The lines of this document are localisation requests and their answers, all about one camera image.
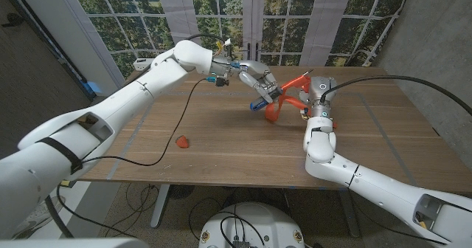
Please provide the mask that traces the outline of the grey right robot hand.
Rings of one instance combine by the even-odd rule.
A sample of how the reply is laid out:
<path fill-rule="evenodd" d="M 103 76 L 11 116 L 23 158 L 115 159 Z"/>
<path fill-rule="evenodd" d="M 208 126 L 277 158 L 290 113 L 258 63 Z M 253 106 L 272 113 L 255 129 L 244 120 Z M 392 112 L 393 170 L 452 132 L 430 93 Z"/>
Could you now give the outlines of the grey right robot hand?
<path fill-rule="evenodd" d="M 303 104 L 310 107 L 324 106 L 330 109 L 330 102 L 336 96 L 336 91 L 329 92 L 321 103 L 322 95 L 329 89 L 337 86 L 337 82 L 332 77 L 309 77 L 310 82 L 299 92 L 299 99 Z"/>

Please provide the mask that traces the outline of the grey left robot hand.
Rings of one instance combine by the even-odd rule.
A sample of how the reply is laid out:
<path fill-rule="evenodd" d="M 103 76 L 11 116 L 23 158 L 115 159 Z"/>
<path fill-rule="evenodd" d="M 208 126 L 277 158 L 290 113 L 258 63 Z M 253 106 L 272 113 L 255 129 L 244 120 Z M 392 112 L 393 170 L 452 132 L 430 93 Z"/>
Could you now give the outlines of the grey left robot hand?
<path fill-rule="evenodd" d="M 238 68 L 238 77 L 247 86 L 253 88 L 267 103 L 273 103 L 281 94 L 276 78 L 270 68 L 259 61 L 234 62 Z"/>

